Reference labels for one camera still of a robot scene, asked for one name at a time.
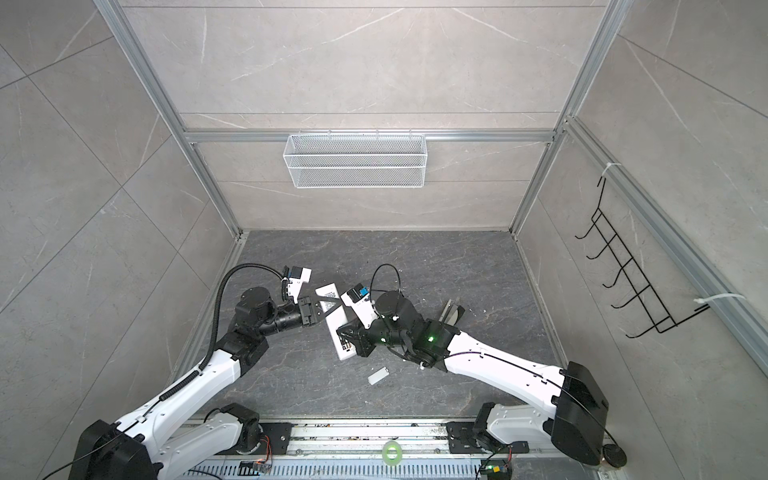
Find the white battery cover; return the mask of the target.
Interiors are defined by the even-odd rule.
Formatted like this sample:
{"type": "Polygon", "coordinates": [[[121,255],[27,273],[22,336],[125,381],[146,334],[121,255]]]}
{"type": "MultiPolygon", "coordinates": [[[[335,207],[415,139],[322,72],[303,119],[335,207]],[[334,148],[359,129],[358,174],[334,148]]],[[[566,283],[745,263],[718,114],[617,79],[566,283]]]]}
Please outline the white battery cover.
{"type": "Polygon", "coordinates": [[[388,377],[390,375],[390,371],[387,367],[382,367],[378,370],[376,370],[374,373],[368,376],[367,381],[368,383],[373,386],[377,383],[381,382],[383,379],[388,377]]]}

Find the white remote control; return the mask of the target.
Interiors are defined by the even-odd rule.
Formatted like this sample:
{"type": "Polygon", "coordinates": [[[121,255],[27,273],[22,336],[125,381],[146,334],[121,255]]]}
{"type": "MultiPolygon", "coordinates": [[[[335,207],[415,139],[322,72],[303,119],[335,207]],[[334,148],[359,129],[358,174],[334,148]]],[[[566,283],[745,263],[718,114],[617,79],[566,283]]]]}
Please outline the white remote control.
{"type": "Polygon", "coordinates": [[[339,360],[345,361],[355,357],[357,355],[355,346],[343,340],[337,333],[337,329],[346,325],[349,320],[336,285],[331,283],[320,287],[315,290],[315,293],[319,298],[320,309],[339,360]]]}

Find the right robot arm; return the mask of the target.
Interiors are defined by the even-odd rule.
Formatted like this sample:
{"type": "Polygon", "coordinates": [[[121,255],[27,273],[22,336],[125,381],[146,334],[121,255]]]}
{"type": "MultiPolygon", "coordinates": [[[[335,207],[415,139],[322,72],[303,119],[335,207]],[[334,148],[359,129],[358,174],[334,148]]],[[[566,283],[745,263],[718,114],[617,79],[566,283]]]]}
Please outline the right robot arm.
{"type": "Polygon", "coordinates": [[[473,432],[485,448],[549,440],[584,465],[620,469],[627,464],[625,451],[607,429],[608,399],[586,366],[546,365],[489,346],[458,328],[464,309],[453,301],[440,317],[427,319],[399,290],[373,299],[357,285],[341,300],[357,318],[336,334],[357,355],[367,357],[385,346],[404,361],[473,378],[526,404],[521,413],[494,402],[481,407],[473,432]]]}

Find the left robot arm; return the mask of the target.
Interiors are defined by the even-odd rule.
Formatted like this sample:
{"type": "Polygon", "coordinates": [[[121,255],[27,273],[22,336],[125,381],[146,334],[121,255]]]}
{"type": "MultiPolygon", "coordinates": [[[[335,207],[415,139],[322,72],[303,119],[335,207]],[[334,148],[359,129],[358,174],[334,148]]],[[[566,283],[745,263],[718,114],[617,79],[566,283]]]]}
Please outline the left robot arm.
{"type": "Polygon", "coordinates": [[[271,449],[258,414],[231,403],[216,407],[203,423],[183,434],[178,429],[211,398],[253,368],[269,348],[268,336],[308,327],[343,312],[334,286],[303,294],[308,268],[286,268],[280,304],[268,289],[242,293],[224,335],[214,333],[201,363],[162,393],[113,423],[98,420],[81,434],[71,479],[175,479],[210,456],[271,449]]]}

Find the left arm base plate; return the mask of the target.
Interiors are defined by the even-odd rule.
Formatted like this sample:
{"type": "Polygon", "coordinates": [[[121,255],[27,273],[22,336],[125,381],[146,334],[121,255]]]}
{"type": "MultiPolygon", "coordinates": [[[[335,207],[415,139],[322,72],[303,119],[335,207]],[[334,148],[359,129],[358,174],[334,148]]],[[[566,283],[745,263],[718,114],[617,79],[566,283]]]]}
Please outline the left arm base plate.
{"type": "Polygon", "coordinates": [[[292,423],[251,423],[243,427],[238,443],[233,447],[240,455],[285,455],[293,429],[292,423]]]}

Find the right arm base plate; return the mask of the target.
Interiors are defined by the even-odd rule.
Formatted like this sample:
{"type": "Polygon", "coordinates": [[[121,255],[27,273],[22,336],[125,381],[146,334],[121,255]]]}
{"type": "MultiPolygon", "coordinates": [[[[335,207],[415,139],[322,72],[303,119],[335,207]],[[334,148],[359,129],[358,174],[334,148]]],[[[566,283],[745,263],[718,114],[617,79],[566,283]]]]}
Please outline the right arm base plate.
{"type": "Polygon", "coordinates": [[[503,444],[490,434],[486,425],[473,422],[447,422],[444,424],[449,451],[452,454],[474,454],[511,452],[512,454],[527,454],[530,446],[526,441],[516,441],[503,444]]]}

